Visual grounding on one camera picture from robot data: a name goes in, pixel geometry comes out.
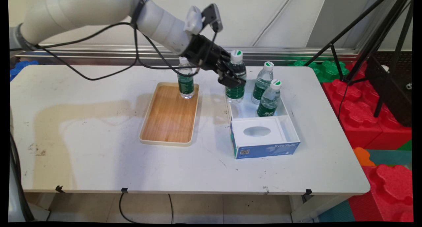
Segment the green bottle label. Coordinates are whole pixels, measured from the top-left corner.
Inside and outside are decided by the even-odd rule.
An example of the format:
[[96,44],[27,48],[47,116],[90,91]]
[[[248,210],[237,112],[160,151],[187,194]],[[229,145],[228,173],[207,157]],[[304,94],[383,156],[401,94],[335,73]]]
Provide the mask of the green bottle label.
[[245,86],[237,86],[234,88],[226,87],[226,96],[229,99],[239,99],[243,97],[243,94],[245,93]]
[[179,91],[183,94],[190,94],[193,92],[193,79],[190,81],[180,81],[179,82]]
[[261,97],[264,92],[265,92],[265,89],[260,88],[255,84],[254,92],[252,93],[252,96],[254,96],[254,98],[257,100],[261,100]]
[[259,103],[258,107],[258,116],[260,117],[270,117],[274,115],[274,112],[276,111],[277,107],[274,108],[267,108],[262,105],[262,103]]

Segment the blue box label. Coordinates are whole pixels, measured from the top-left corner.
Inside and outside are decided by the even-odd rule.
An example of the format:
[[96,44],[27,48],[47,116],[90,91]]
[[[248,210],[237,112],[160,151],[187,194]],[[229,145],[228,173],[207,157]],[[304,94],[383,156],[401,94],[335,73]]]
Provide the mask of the blue box label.
[[293,154],[300,142],[264,146],[239,147],[236,159]]

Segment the wooden tray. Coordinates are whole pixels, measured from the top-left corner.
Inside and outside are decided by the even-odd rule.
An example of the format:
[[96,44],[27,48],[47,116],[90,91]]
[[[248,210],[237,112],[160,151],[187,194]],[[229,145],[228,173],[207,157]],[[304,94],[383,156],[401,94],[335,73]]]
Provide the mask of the wooden tray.
[[158,83],[139,134],[140,141],[150,145],[189,146],[198,105],[198,84],[194,84],[194,91],[191,99],[184,99],[179,94],[178,83]]

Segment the tray rim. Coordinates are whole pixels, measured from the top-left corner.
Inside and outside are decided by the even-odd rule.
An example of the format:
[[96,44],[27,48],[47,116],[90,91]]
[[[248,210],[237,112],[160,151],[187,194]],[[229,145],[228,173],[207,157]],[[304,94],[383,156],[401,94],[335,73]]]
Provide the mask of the tray rim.
[[193,126],[192,126],[192,134],[190,136],[190,139],[188,142],[186,143],[182,143],[182,142],[169,142],[169,141],[157,141],[157,140],[143,140],[142,139],[142,135],[143,132],[145,130],[145,126],[146,126],[146,122],[149,119],[149,114],[151,113],[151,108],[152,108],[152,102],[155,99],[155,96],[157,95],[157,89],[158,87],[161,86],[172,86],[172,87],[178,87],[178,83],[176,82],[159,82],[157,83],[157,86],[155,87],[154,90],[154,94],[152,95],[151,100],[149,101],[148,104],[148,109],[146,110],[146,115],[145,118],[143,119],[143,124],[142,124],[142,128],[140,130],[140,133],[138,135],[138,138],[140,140],[141,143],[146,144],[146,145],[160,145],[160,146],[182,146],[182,147],[188,147],[192,144],[192,138],[193,138],[193,129],[195,129],[195,121],[196,121],[196,113],[198,112],[198,102],[199,102],[199,84],[194,83],[193,87],[194,89],[197,88],[198,89],[198,98],[196,99],[196,104],[195,104],[195,115],[193,118]]

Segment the stain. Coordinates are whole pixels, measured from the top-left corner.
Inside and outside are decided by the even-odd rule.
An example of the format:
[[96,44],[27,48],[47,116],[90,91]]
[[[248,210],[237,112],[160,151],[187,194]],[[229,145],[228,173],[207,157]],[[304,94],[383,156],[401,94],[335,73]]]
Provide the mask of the stain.
[[45,150],[41,151],[41,153],[36,153],[35,155],[36,156],[45,156]]
[[225,164],[225,163],[223,163],[223,161],[221,161],[221,160],[218,160],[218,161],[220,161],[220,162],[224,165],[224,167],[226,167],[226,168],[227,168],[226,164]]
[[29,147],[28,150],[33,150],[34,149],[34,143],[32,143]]
[[267,186],[263,186],[263,189],[265,189],[266,192],[264,192],[264,195],[268,195],[268,192],[270,192],[270,190],[268,189]]

